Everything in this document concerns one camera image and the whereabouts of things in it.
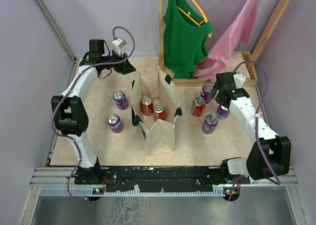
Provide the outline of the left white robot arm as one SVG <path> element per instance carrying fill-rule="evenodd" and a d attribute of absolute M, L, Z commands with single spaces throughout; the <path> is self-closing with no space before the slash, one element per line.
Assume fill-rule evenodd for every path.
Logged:
<path fill-rule="evenodd" d="M 122 52 L 125 44 L 123 38 L 115 37 L 113 50 L 106 55 L 104 40 L 90 40 L 89 51 L 79 63 L 74 79 L 64 92 L 51 99 L 52 129 L 57 136 L 65 137 L 71 143 L 78 159 L 76 170 L 85 173 L 85 178 L 93 184 L 102 180 L 103 172 L 98 169 L 98 158 L 86 133 L 89 118 L 83 100 L 103 70 L 115 70 L 123 75 L 136 70 L 129 63 L 129 55 Z"/>

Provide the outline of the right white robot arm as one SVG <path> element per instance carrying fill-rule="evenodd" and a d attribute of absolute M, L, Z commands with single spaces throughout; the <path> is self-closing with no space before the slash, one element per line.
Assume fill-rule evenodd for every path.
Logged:
<path fill-rule="evenodd" d="M 238 87 L 235 79 L 236 74 L 232 72 L 217 74 L 213 98 L 238 119 L 253 146 L 246 158 L 226 160 L 226 167 L 220 172 L 221 179 L 232 183 L 239 175 L 280 184 L 279 177 L 289 172 L 291 141 L 266 124 L 248 92 Z"/>

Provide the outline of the beige canvas tote bag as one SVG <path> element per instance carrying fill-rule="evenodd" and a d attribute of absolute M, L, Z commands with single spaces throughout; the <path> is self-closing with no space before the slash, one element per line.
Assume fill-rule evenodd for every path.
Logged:
<path fill-rule="evenodd" d="M 176 119 L 182 110 L 172 78 L 159 68 L 151 76 L 137 71 L 131 106 L 132 124 L 142 130 L 147 155 L 173 151 Z"/>

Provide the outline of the red Coke can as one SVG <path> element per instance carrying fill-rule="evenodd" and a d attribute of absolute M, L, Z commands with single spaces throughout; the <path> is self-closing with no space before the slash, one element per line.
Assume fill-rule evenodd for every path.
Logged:
<path fill-rule="evenodd" d="M 166 119 L 166 109 L 162 103 L 157 103 L 153 107 L 153 119 L 156 122 L 158 119 Z"/>
<path fill-rule="evenodd" d="M 142 97 L 140 101 L 140 108 L 145 116 L 151 116 L 153 113 L 154 101 L 150 96 Z"/>
<path fill-rule="evenodd" d="M 200 117 L 203 113 L 205 105 L 206 102 L 203 97 L 196 97 L 192 102 L 191 114 L 195 117 Z"/>

